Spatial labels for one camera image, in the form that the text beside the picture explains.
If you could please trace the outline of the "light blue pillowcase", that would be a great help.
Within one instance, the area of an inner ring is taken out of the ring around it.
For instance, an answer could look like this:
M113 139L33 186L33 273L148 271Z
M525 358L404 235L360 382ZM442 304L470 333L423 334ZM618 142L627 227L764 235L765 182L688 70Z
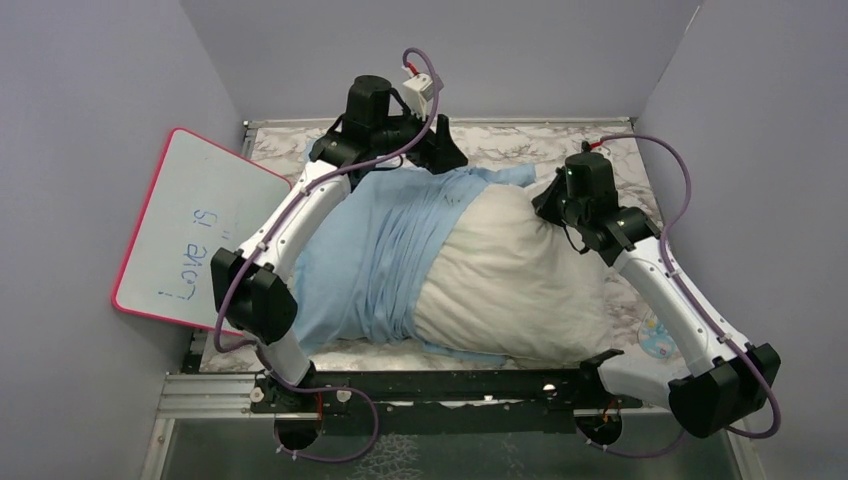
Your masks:
M338 340L421 341L413 314L426 276L461 215L484 189L528 187L532 163L372 171L321 223L293 269L292 329L307 354Z

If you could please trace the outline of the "white pillow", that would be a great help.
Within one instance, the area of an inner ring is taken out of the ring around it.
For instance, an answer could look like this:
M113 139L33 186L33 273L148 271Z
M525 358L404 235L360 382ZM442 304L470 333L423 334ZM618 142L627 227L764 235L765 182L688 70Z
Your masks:
M524 189L490 185L433 260L414 312L416 333L455 351L576 364L611 345L606 270L539 218Z

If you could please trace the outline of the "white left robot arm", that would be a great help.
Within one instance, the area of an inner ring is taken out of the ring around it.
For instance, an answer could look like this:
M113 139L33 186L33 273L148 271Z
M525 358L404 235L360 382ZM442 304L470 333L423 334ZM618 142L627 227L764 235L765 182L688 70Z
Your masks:
M255 348L290 410L309 406L315 387L314 365L293 331L298 305L286 281L294 264L331 211L381 163L407 159L433 174L467 164L438 111L442 88L434 73L411 72L398 88L379 76L356 77L344 112L314 141L284 200L238 247L212 257L216 349L227 349L225 323L243 333L237 345Z

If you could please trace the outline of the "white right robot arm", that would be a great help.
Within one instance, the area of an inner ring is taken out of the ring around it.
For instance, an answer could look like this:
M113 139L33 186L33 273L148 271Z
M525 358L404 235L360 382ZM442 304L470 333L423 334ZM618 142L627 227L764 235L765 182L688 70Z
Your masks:
M582 250L597 253L639 293L685 361L679 373L621 350L599 354L580 365L577 393L585 404L631 397L668 409L687 433L707 438L772 398L778 353L732 327L671 258L650 217L620 205L608 159L591 151L567 157L532 205L542 219L579 233Z

